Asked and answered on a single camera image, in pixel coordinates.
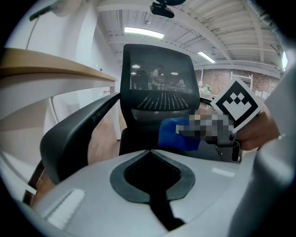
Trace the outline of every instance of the ceiling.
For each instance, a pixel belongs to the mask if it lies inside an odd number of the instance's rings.
[[[127,43],[151,44],[191,56],[195,68],[210,64],[202,51],[219,63],[254,65],[275,70],[281,59],[271,47],[279,42],[244,0],[187,0],[170,7],[175,17],[152,15],[151,0],[105,0],[97,7],[99,25],[116,58]],[[137,27],[165,34],[162,40],[124,33]]]

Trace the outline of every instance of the hand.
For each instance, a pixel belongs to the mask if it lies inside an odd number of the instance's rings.
[[[278,128],[267,107],[241,128],[236,136],[242,150],[253,150],[279,136]]]

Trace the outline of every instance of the wooden shelf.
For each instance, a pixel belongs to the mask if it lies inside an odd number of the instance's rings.
[[[31,50],[6,49],[0,65],[0,77],[31,73],[64,73],[117,81],[112,76],[65,58]]]

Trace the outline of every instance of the brick wall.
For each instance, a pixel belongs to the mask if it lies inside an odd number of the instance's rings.
[[[279,79],[260,73],[254,73],[235,69],[209,69],[203,70],[203,86],[208,84],[212,89],[212,94],[218,95],[227,83],[230,81],[231,72],[235,75],[249,76],[253,75],[253,91],[271,93],[279,83]],[[197,82],[201,78],[201,70],[195,71]]]

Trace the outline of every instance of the pixelated blur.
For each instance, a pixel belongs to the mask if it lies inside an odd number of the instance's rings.
[[[217,144],[229,141],[234,129],[233,120],[224,114],[194,114],[189,117],[189,125],[176,126],[176,133],[192,139]]]

